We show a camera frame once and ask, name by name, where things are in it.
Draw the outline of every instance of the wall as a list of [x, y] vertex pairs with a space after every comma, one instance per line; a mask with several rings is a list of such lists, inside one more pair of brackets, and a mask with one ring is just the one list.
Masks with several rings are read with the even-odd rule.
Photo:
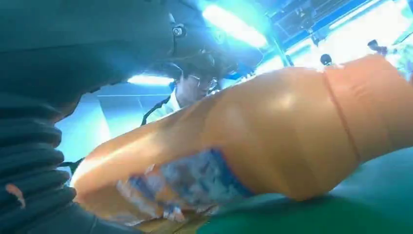
[[143, 115], [171, 93], [168, 86], [119, 84], [96, 93], [111, 137], [140, 126]]
[[108, 125], [95, 94], [86, 94], [74, 113], [56, 124], [62, 131], [58, 149], [65, 154], [65, 161], [77, 161], [96, 146], [111, 138]]

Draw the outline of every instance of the green surface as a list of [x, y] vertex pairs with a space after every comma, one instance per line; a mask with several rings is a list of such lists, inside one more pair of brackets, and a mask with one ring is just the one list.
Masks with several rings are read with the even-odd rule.
[[413, 234], [413, 148], [360, 166], [325, 197], [263, 195], [227, 207], [199, 234]]

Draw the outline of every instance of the person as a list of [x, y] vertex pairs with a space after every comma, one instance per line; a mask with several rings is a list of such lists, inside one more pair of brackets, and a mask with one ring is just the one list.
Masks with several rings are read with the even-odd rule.
[[172, 63], [170, 67], [170, 71], [174, 70], [170, 74], [174, 74], [171, 78], [175, 80], [175, 87], [168, 98], [154, 105], [143, 116], [141, 126], [194, 104], [218, 84], [215, 69], [202, 69], [192, 63]]
[[407, 81], [413, 83], [413, 45], [402, 42], [393, 46], [380, 46], [377, 40], [372, 40], [367, 46], [385, 56]]
[[331, 56], [329, 54], [323, 54], [320, 58], [320, 62], [324, 66], [330, 66], [333, 65], [333, 60], [331, 59]]

